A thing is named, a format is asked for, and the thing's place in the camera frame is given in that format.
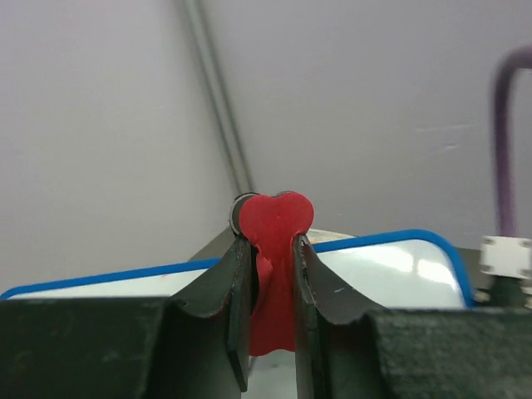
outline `wall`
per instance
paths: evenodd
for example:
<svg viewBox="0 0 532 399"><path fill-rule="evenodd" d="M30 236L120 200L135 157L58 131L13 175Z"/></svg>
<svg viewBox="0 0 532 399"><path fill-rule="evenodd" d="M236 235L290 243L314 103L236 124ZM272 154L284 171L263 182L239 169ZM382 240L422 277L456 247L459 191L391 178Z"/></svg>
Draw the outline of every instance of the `wall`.
<svg viewBox="0 0 532 399"><path fill-rule="evenodd" d="M184 261L227 224L173 1L4 1L0 54L0 291Z"/></svg>
<svg viewBox="0 0 532 399"><path fill-rule="evenodd" d="M259 190L299 190L316 227L495 232L490 84L532 42L526 0L205 0ZM518 216L532 237L532 80L515 108Z"/></svg>

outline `curved purple tube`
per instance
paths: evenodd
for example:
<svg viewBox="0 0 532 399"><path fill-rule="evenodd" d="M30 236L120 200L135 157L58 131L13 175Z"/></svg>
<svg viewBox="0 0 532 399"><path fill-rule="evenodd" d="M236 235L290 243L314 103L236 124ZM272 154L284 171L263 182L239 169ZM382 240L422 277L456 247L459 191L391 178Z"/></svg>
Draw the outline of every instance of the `curved purple tube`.
<svg viewBox="0 0 532 399"><path fill-rule="evenodd" d="M513 78L519 69L532 69L532 46L510 53L500 65L493 102L493 156L497 196L498 234L517 235L515 227L514 181L510 162L509 108Z"/></svg>

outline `blue table edge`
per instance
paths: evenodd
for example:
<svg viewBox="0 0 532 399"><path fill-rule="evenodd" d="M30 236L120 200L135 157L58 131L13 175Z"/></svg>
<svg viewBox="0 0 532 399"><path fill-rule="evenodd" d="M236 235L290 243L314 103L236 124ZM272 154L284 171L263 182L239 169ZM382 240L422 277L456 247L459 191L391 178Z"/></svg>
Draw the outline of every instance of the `blue table edge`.
<svg viewBox="0 0 532 399"><path fill-rule="evenodd" d="M405 241L411 239L419 239L427 241L438 246L451 261L456 281L461 289L464 303L468 308L473 307L473 290L470 285L469 277L462 261L462 258L456 248L451 245L446 239L436 233L432 233L423 229L409 229L393 231L390 233L381 233L366 235L363 237L355 237L352 239L339 239L337 241L328 241L325 243L314 244L313 248L317 253L331 252L339 249L349 249L356 247L363 247L367 245L377 245L385 243L394 243L396 241ZM31 285L22 285L11 288L2 295L0 299L8 299L15 295L23 293L35 293L38 291L50 291L60 288L79 287L82 285L110 283L118 280L127 280L131 278L143 278L158 276L161 274L171 274L180 272L189 272L193 270L201 270L210 268L219 261L219 258L196 260L191 262L184 262L181 264L167 264L164 266L155 266L151 268L138 268L133 270L126 270L124 272L114 272L98 274L95 276L86 276L80 278L69 278L65 280L51 281L47 283L37 283Z"/></svg>

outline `white clamp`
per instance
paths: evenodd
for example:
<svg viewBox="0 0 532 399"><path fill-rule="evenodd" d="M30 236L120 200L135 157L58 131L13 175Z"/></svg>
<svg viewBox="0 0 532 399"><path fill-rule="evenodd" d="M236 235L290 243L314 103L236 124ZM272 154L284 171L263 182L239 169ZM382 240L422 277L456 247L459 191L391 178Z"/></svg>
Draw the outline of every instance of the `white clamp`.
<svg viewBox="0 0 532 399"><path fill-rule="evenodd" d="M492 276L532 278L532 240L485 236L480 270Z"/></svg>

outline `red bone-shaped toy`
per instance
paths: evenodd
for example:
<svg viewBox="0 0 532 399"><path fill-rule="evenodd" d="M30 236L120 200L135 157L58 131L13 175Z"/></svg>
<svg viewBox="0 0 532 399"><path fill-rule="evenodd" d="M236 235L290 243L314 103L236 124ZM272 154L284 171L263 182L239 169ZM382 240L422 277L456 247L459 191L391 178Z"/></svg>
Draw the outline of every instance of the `red bone-shaped toy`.
<svg viewBox="0 0 532 399"><path fill-rule="evenodd" d="M314 209L303 195L255 195L240 211L244 236L259 250L259 297L251 315L249 354L295 350L293 324L293 241L306 234Z"/></svg>

